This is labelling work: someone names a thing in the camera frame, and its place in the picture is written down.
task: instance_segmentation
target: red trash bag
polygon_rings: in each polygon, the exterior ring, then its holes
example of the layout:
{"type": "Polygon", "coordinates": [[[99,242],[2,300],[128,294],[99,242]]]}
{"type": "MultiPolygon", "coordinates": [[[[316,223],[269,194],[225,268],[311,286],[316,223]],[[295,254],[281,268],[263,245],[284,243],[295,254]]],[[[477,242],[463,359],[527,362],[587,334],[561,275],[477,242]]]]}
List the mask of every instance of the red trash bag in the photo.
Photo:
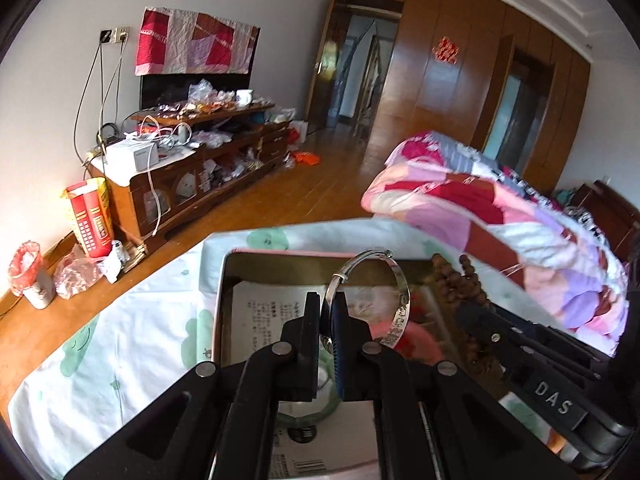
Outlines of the red trash bag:
{"type": "Polygon", "coordinates": [[[53,280],[42,265],[36,242],[25,242],[15,251],[7,276],[11,292],[25,295],[34,307],[45,308],[53,300],[53,280]]]}

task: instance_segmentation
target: wall socket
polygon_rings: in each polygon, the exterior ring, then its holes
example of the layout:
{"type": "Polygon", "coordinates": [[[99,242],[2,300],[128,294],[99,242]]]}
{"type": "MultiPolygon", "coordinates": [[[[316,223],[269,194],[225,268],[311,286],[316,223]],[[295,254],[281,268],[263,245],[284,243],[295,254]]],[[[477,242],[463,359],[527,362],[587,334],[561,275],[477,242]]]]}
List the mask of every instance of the wall socket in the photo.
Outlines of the wall socket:
{"type": "Polygon", "coordinates": [[[123,43],[130,30],[131,27],[104,28],[100,31],[100,43],[123,43]]]}

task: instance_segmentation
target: white box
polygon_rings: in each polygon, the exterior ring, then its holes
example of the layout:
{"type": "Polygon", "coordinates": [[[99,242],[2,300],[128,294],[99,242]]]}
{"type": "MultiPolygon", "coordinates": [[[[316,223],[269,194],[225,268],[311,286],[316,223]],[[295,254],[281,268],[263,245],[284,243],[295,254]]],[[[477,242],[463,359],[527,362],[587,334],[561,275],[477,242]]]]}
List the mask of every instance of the white box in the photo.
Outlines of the white box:
{"type": "Polygon", "coordinates": [[[158,163],[158,147],[153,142],[124,139],[107,146],[106,158],[108,166],[117,168],[119,173],[133,175],[158,163]]]}

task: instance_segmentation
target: screw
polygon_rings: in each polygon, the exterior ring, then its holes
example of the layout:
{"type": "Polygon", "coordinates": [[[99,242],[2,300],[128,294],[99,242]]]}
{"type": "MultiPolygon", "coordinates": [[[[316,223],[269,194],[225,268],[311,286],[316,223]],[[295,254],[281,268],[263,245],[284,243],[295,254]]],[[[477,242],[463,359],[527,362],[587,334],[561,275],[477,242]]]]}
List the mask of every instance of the screw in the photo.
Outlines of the screw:
{"type": "Polygon", "coordinates": [[[278,341],[271,346],[271,351],[276,355],[287,355],[293,350],[293,347],[286,341],[278,341]]]}
{"type": "Polygon", "coordinates": [[[362,351],[368,355],[376,355],[382,352],[382,346],[380,346],[380,343],[376,343],[375,341],[367,341],[362,345],[362,351]]]}
{"type": "Polygon", "coordinates": [[[438,363],[438,372],[441,375],[452,376],[458,371],[458,367],[451,361],[441,361],[438,363]]]}
{"type": "Polygon", "coordinates": [[[216,373],[216,365],[211,361],[205,361],[196,366],[196,375],[199,377],[211,377],[216,373]]]}

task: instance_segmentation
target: silver bangle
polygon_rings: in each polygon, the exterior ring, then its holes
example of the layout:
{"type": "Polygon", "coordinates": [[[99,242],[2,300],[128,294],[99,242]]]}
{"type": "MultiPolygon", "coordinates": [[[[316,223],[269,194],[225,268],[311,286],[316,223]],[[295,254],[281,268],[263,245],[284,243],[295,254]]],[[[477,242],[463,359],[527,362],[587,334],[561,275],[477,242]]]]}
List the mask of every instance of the silver bangle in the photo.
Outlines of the silver bangle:
{"type": "MultiPolygon", "coordinates": [[[[329,283],[329,286],[326,289],[326,294],[324,295],[324,300],[329,307],[329,326],[331,326],[331,312],[334,304],[335,293],[338,292],[338,288],[343,283],[349,281],[349,274],[358,264],[372,257],[379,258],[380,260],[388,263],[389,267],[391,267],[391,270],[394,273],[394,276],[396,277],[396,281],[398,282],[398,291],[400,293],[398,310],[396,310],[396,314],[394,315],[394,320],[391,323],[389,332],[380,340],[380,344],[388,346],[389,348],[393,348],[402,337],[404,329],[406,328],[406,324],[409,320],[411,297],[409,292],[409,283],[406,280],[406,276],[404,275],[404,272],[402,272],[402,269],[398,265],[398,263],[393,259],[393,253],[391,251],[376,249],[364,251],[363,253],[358,254],[356,257],[346,262],[342,266],[342,268],[334,274],[331,282],[329,283]]],[[[330,354],[333,354],[334,348],[331,342],[331,338],[327,336],[321,336],[320,339],[322,341],[322,346],[324,346],[324,348],[330,354]]]]}

